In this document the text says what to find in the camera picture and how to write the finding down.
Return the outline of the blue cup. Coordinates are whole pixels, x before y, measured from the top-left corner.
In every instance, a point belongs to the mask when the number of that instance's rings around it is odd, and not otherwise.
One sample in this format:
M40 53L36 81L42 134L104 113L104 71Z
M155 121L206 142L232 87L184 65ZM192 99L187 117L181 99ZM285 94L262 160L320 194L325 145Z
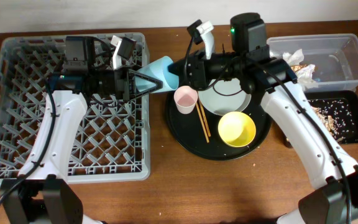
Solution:
M153 91L153 93L161 93L167 91L174 91L179 86L179 77L168 71L168 66L173 63L173 60L164 56L145 67L139 69L140 73L147 75L148 77L156 78L162 81L162 88Z

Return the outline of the pink cup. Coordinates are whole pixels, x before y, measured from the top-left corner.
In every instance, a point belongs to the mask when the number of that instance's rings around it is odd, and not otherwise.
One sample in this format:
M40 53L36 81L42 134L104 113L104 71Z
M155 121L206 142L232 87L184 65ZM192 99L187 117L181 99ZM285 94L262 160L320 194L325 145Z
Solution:
M198 92L190 86L181 86L174 92L173 99L180 113L189 114L198 101Z

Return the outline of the grey round plate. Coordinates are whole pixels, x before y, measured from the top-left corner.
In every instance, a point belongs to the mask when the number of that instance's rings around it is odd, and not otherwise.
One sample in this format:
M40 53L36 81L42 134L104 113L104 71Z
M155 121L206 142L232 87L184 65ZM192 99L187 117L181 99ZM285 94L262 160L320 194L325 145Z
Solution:
M212 114L224 116L232 111L244 111L251 101L251 95L241 90L240 81L220 80L212 88L199 91L202 105Z

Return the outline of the wooden chopstick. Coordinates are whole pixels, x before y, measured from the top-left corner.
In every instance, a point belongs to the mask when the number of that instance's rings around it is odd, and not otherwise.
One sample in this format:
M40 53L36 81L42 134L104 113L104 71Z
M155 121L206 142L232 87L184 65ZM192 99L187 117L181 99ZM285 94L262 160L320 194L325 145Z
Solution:
M196 109L197 109L197 113L198 113L198 116L199 116L199 119L200 119L200 122L201 122L201 127L203 129L206 142L209 143L209 136L208 136L206 126L205 126L205 123L204 123L204 119L203 119L203 116L201 114L201 110L200 110L200 107L199 107L198 103L196 103Z
M208 126L208 121L206 119L206 115L205 115L205 112L204 112L203 104L202 104L200 99L198 99L198 102L200 104L201 115L202 115L202 118L203 118L203 121L204 121L204 125L205 125L205 128L206 128L207 135L208 135L208 137L211 137L211 133L210 133L209 126Z

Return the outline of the yellow bowl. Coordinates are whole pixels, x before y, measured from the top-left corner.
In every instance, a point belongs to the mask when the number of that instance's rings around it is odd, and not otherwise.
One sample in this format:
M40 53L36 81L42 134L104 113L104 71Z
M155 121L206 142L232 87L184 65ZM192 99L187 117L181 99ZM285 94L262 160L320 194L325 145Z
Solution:
M218 123L218 134L231 147L248 146L256 137L256 125L247 114L232 111L226 113Z

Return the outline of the gold snack wrapper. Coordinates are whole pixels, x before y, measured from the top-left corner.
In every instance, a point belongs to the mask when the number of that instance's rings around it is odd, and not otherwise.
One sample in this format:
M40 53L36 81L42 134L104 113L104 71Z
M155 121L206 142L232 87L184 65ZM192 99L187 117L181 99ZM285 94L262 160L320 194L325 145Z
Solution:
M302 68L305 68L305 67L307 67L307 65L292 65L291 69L294 72L299 72Z

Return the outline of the white napkin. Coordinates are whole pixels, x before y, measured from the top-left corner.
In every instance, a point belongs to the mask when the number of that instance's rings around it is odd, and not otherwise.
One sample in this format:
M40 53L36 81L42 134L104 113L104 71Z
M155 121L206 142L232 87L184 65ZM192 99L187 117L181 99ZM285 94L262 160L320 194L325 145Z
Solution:
M305 56L302 49L298 49L293 54L290 52L284 52L282 58L294 71L298 83L303 86L303 90L317 88L317 81L313 80L313 72L315 70L314 64L303 64Z

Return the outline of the food scraps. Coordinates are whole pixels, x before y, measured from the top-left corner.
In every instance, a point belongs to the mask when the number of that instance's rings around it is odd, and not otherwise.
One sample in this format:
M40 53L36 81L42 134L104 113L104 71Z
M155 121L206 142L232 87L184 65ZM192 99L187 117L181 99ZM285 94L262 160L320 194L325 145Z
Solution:
M312 106L313 111L316 113L320 121L324 124L325 128L329 131L331 136L338 142L342 142L344 137L339 135L339 131L335 125L334 118L328 114L326 109Z

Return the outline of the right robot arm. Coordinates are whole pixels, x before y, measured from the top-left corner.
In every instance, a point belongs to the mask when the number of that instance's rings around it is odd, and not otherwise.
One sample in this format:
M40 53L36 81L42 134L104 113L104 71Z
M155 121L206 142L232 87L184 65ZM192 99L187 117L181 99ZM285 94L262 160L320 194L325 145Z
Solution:
M187 31L200 52L187 52L168 70L194 90L236 78L278 124L303 163L313 192L276 223L350 223L358 219L358 163L331 136L308 103L289 64L270 55L265 23L256 12L231 18L232 51L215 51L213 25Z

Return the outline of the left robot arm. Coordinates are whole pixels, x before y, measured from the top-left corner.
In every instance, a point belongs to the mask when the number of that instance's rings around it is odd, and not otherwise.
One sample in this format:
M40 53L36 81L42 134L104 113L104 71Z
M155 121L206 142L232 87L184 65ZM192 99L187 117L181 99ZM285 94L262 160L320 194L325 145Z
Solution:
M138 81L144 68L131 63L137 42L113 36L68 36L65 52L45 77L44 116L24 165L15 179L0 184L0 209L11 223L91 223L67 182L69 158L78 127L92 101L126 108L151 93Z

